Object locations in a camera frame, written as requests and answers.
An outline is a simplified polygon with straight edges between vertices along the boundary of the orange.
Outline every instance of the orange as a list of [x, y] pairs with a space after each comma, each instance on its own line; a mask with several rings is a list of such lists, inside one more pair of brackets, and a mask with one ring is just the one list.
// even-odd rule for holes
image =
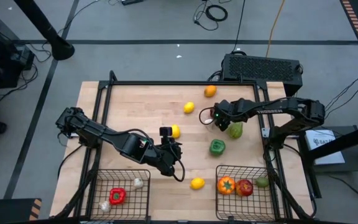
[[210, 85], [210, 86], [205, 87], [204, 95], [206, 97], [212, 97], [215, 95], [215, 93], [216, 93], [216, 86]]

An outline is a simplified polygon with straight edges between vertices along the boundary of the garlic bulb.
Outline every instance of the garlic bulb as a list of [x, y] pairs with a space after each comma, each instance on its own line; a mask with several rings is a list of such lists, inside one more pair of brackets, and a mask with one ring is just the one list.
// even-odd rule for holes
[[100, 206], [100, 210], [102, 210], [103, 212], [110, 212], [111, 206], [108, 201], [104, 201], [103, 203], [100, 203], [99, 206]]
[[143, 180], [140, 178], [134, 179], [134, 188], [139, 189], [143, 187]]

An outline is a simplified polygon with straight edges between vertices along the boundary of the green fruit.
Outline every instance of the green fruit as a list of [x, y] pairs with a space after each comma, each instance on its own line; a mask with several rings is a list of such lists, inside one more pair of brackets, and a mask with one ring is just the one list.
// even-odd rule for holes
[[220, 156], [223, 154], [226, 145], [222, 140], [214, 139], [211, 142], [211, 146], [209, 147], [209, 152], [214, 156]]
[[269, 180], [265, 177], [258, 177], [256, 178], [256, 186], [267, 187], [269, 186]]
[[230, 138], [237, 139], [242, 135], [242, 122], [232, 123], [228, 132]]

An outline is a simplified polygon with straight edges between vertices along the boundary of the black floor stripe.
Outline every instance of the black floor stripe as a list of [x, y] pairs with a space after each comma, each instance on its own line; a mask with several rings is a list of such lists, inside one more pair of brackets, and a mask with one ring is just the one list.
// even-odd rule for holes
[[[67, 40], [71, 44], [234, 44], [235, 40]], [[19, 40], [17, 43], [42, 44], [44, 40]], [[237, 44], [267, 45], [268, 40], [238, 40]], [[272, 40], [272, 45], [358, 45], [358, 40]]]
[[[77, 5], [78, 5], [78, 1], [79, 0], [73, 1], [73, 5], [72, 5], [70, 13], [68, 15], [66, 24], [68, 24], [69, 21], [71, 20], [71, 18], [74, 16], [74, 13], [75, 13]], [[70, 26], [68, 26], [67, 29], [63, 31], [63, 35], [65, 34], [67, 36], [69, 29], [70, 29]], [[17, 158], [15, 168], [11, 175], [11, 179], [9, 180], [9, 183], [7, 185], [4, 199], [11, 199], [13, 196], [13, 193], [16, 189], [16, 185], [17, 185], [17, 182], [19, 181], [19, 177], [22, 172], [23, 165], [24, 165], [25, 159], [27, 157], [27, 153], [29, 151], [32, 138], [34, 137], [35, 129], [37, 128], [38, 121], [40, 119], [42, 108], [44, 107], [45, 100], [47, 99], [48, 91], [49, 91], [53, 76], [55, 74], [57, 64], [58, 64], [58, 61], [53, 59], [52, 64], [49, 68], [49, 72], [48, 72], [47, 78], [45, 80], [44, 86], [42, 87], [40, 98], [38, 99], [37, 106], [35, 107], [34, 114], [31, 118], [29, 129], [27, 130], [27, 134], [25, 135], [24, 142], [23, 142], [22, 148], [19, 153], [19, 157]]]

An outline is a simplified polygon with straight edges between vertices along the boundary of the red tomato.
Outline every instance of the red tomato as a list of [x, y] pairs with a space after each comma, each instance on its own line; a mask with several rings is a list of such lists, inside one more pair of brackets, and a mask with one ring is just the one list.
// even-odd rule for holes
[[252, 186], [251, 181], [249, 180], [239, 180], [236, 183], [236, 193], [240, 196], [250, 196], [254, 191], [254, 186]]

